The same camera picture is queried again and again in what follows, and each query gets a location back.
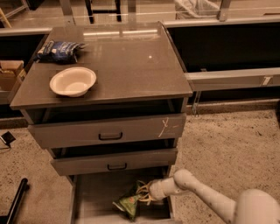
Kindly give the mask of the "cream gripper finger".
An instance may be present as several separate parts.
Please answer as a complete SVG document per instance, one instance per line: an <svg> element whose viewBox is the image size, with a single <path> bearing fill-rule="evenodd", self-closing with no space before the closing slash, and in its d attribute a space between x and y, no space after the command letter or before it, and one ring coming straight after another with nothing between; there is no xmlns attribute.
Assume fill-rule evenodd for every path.
<svg viewBox="0 0 280 224"><path fill-rule="evenodd" d="M137 183L137 189L136 189L137 194L147 194L150 192L151 182L144 183L143 181L138 180L136 183Z"/></svg>
<svg viewBox="0 0 280 224"><path fill-rule="evenodd" d="M149 205L154 199L149 195L146 194L139 198L139 201L144 202L146 205Z"/></svg>

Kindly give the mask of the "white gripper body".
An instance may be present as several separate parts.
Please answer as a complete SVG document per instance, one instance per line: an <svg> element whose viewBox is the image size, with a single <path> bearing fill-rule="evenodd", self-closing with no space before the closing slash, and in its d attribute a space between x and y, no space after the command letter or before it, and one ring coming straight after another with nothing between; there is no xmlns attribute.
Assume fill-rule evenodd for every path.
<svg viewBox="0 0 280 224"><path fill-rule="evenodd" d="M172 180L170 178L152 180L149 186L149 194L155 201L170 196L172 194Z"/></svg>

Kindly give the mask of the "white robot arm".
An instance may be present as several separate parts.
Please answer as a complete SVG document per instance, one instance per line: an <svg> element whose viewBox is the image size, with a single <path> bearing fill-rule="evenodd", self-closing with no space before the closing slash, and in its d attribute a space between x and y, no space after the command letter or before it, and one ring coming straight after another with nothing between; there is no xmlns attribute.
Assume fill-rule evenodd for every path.
<svg viewBox="0 0 280 224"><path fill-rule="evenodd" d="M143 201L159 201L186 191L194 193L226 224L280 224L280 205L268 193L258 189L243 191L237 201L201 183L186 169L169 178L154 179L142 186Z"/></svg>

